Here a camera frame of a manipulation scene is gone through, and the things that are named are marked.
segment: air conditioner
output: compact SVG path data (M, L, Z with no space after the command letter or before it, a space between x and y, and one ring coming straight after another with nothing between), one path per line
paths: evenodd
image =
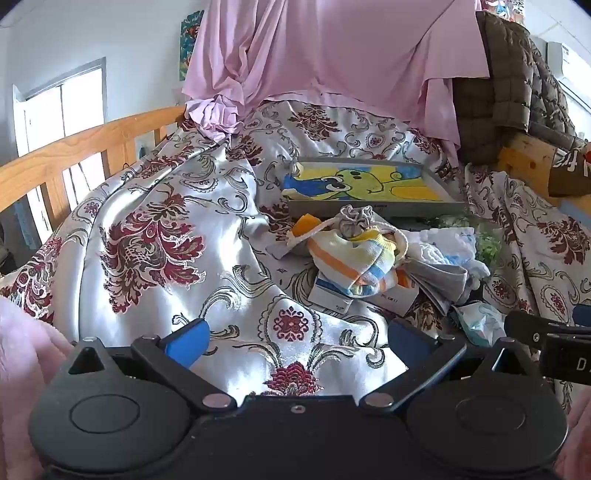
M566 93L591 112L591 66L568 45L549 41L546 62Z

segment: fluffy pink blanket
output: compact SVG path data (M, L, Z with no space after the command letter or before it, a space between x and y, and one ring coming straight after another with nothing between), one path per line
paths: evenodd
M569 414L569 437L556 462L564 480L591 478L591 387L577 397Z
M72 349L51 325L0 296L0 478L33 480L41 473L29 415Z

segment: orange item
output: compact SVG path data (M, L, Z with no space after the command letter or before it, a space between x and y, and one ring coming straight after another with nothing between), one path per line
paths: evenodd
M308 233L313 228L319 226L321 223L322 221L319 218L306 213L295 223L291 229L291 233L293 236L301 236L304 235L304 233Z

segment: paper box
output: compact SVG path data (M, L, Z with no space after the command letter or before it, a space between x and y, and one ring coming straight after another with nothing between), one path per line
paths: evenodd
M318 273L312 291L308 295L308 300L338 313L347 313L353 302L352 298L339 292L322 273Z
M408 313L408 309L413 305L417 296L418 284L408 275L399 272L398 285L380 295L372 295L363 300L372 305L376 305L376 307L381 307L384 310L388 310L389 312L404 317Z

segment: drawstring bag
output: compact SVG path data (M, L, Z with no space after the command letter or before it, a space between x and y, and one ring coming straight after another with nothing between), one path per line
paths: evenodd
M353 298L376 295L396 285L395 268L408 249L406 236L370 206L346 205L335 217L301 235L288 232L285 245L270 253L282 257L304 241L320 272Z

